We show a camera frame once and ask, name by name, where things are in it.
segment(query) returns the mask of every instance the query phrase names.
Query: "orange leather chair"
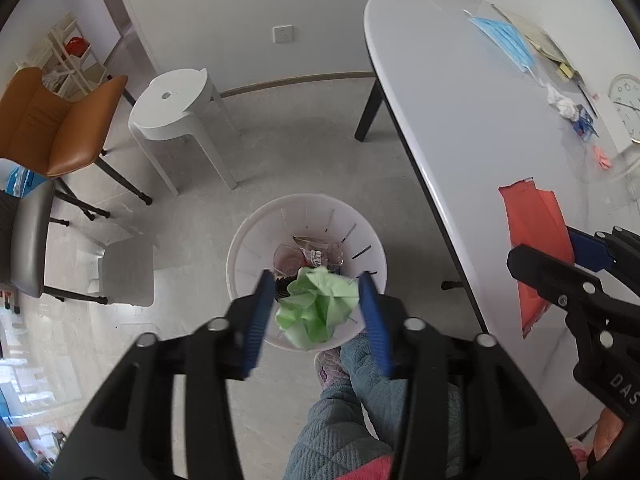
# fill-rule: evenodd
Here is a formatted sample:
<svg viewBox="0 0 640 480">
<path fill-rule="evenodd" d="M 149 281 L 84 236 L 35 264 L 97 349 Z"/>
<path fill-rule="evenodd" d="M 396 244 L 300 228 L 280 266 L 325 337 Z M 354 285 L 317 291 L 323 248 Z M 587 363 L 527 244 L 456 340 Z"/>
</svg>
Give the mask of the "orange leather chair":
<svg viewBox="0 0 640 480">
<path fill-rule="evenodd" d="M 89 164 L 98 166 L 150 205 L 151 197 L 100 158 L 126 83 L 126 76 L 116 76 L 71 103 L 44 88 L 39 68 L 19 70 L 0 99 L 0 157 L 47 178 L 58 178 L 66 193 L 56 190 L 56 197 L 77 205 L 85 213 L 109 216 L 108 211 L 78 200 L 59 177 Z"/>
</svg>

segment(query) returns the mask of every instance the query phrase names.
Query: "electrical outlet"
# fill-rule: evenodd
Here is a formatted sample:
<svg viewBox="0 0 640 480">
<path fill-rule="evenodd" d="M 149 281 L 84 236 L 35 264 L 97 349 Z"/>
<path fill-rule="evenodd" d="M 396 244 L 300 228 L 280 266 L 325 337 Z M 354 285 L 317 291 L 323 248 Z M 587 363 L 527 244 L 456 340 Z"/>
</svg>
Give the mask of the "electrical outlet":
<svg viewBox="0 0 640 480">
<path fill-rule="evenodd" d="M 289 43 L 293 41 L 293 25 L 273 27 L 273 43 Z"/>
</svg>

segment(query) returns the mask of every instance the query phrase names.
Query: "clock face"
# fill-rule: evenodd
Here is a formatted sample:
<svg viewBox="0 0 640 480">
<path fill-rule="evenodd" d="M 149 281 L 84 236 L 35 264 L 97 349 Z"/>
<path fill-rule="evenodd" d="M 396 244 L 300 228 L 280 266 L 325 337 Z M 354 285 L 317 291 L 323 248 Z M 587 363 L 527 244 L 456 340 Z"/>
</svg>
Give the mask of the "clock face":
<svg viewBox="0 0 640 480">
<path fill-rule="evenodd" d="M 631 140 L 640 144 L 640 80 L 628 74 L 619 75 L 611 83 L 609 98 L 625 123 Z"/>
</svg>

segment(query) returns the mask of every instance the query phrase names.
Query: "person's leg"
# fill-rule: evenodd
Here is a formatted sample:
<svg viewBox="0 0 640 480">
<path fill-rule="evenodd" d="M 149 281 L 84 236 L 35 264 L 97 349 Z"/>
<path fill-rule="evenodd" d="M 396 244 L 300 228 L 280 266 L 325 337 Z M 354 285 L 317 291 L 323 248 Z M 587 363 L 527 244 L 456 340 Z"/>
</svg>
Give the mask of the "person's leg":
<svg viewBox="0 0 640 480">
<path fill-rule="evenodd" d="M 362 406 L 350 380 L 340 379 L 325 388 L 309 410 L 308 423 L 291 450 L 284 480 L 334 480 L 391 454 L 391 448 L 365 427 Z"/>
<path fill-rule="evenodd" d="M 340 360 L 351 377 L 353 390 L 367 410 L 378 438 L 395 449 L 404 410 L 406 381 L 391 381 L 380 373 L 364 334 L 342 345 Z M 457 473 L 462 454 L 461 402 L 460 390 L 450 384 L 448 476 Z"/>
</svg>

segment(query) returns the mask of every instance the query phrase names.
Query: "red packet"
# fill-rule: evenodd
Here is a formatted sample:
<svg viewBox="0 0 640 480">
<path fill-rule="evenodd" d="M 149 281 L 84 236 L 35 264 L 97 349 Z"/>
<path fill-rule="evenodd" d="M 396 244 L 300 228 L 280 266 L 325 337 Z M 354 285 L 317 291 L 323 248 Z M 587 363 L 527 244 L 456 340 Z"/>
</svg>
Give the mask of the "red packet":
<svg viewBox="0 0 640 480">
<path fill-rule="evenodd" d="M 553 191 L 536 188 L 532 179 L 498 188 L 507 209 L 511 245 L 533 247 L 565 263 L 574 263 L 574 249 Z M 522 336 L 549 308 L 549 302 L 518 282 Z"/>
</svg>

